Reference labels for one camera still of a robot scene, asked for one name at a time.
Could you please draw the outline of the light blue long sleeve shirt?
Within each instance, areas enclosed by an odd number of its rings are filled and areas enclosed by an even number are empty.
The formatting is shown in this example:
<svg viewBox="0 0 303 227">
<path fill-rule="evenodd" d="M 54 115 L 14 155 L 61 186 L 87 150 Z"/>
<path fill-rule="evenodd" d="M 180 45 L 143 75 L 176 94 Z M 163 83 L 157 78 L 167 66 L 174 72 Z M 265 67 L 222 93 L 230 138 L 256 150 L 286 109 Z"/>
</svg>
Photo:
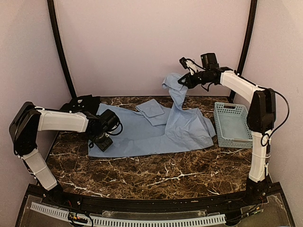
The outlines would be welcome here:
<svg viewBox="0 0 303 227">
<path fill-rule="evenodd" d="M 120 119 L 123 130 L 112 137 L 113 144 L 106 151 L 97 146 L 89 148 L 89 157 L 135 157 L 153 154 L 178 153 L 213 146 L 216 135 L 210 119 L 198 108 L 183 110 L 187 87 L 178 83 L 180 74 L 171 73 L 163 81 L 173 101 L 166 108 L 155 99 L 128 110 L 100 104 L 98 113 L 109 109 Z"/>
</svg>

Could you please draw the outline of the light blue plastic basket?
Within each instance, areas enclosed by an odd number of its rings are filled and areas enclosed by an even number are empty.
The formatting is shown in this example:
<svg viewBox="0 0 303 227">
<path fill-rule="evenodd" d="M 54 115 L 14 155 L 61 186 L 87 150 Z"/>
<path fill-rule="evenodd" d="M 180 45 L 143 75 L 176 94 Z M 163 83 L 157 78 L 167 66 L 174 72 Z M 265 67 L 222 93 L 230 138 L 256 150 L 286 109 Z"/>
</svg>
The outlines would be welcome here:
<svg viewBox="0 0 303 227">
<path fill-rule="evenodd" d="M 223 148 L 252 148 L 251 130 L 247 125 L 248 111 L 239 104 L 216 102 L 214 121 L 218 146 Z"/>
</svg>

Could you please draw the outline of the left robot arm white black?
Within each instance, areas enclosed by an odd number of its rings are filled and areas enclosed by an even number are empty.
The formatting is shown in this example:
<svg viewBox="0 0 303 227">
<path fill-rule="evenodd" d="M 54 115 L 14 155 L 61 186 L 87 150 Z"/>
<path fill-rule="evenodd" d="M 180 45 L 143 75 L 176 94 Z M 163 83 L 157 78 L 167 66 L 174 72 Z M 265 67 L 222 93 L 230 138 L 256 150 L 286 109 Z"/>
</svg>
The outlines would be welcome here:
<svg viewBox="0 0 303 227">
<path fill-rule="evenodd" d="M 97 146 L 101 151 L 108 149 L 123 131 L 121 120 L 110 109 L 97 114 L 85 105 L 66 104 L 62 109 L 50 109 L 25 102 L 9 125 L 14 155 L 20 158 L 30 174 L 48 191 L 48 198 L 56 206 L 67 202 L 65 193 L 59 190 L 60 183 L 41 155 L 37 136 L 40 132 L 85 133 L 89 147 Z"/>
</svg>

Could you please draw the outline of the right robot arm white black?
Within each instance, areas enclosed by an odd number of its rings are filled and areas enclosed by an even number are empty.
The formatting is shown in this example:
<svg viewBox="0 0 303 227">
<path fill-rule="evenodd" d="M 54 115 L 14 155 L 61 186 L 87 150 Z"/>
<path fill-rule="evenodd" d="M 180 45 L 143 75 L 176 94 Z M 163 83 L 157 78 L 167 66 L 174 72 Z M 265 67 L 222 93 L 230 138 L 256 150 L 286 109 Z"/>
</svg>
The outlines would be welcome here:
<svg viewBox="0 0 303 227">
<path fill-rule="evenodd" d="M 215 53 L 202 54 L 201 61 L 202 66 L 199 66 L 192 59 L 182 57 L 179 62 L 189 73 L 180 78 L 178 83 L 189 89 L 197 85 L 220 84 L 250 104 L 246 122 L 252 134 L 252 160 L 241 200 L 246 205 L 252 205 L 266 195 L 269 189 L 270 143 L 273 133 L 278 129 L 274 126 L 278 92 L 254 84 L 229 67 L 221 67 Z"/>
</svg>

